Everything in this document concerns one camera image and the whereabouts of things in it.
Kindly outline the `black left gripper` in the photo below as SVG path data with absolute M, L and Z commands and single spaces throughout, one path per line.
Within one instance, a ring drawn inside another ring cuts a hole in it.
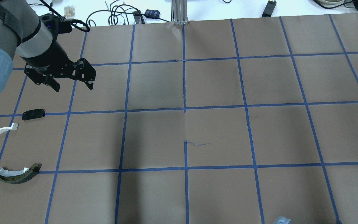
M 83 82 L 88 89 L 94 88 L 96 70 L 85 58 L 72 62 L 57 40 L 53 40 L 50 47 L 36 57 L 22 57 L 28 64 L 24 73 L 36 85 L 46 85 L 54 91 L 60 91 L 60 84 L 54 78 L 66 78 Z

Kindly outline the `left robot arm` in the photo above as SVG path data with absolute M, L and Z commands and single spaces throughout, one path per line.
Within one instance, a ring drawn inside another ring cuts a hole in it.
M 13 70 L 15 55 L 25 62 L 25 75 L 36 85 L 60 90 L 58 78 L 83 82 L 93 89 L 96 70 L 85 59 L 73 62 L 57 41 L 59 34 L 68 34 L 83 21 L 67 19 L 54 10 L 38 16 L 25 0 L 0 0 L 0 92 Z

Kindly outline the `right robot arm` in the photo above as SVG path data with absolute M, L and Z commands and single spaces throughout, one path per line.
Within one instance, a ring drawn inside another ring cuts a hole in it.
M 279 216 L 273 221 L 273 224 L 291 224 L 291 222 L 291 219 L 284 216 Z

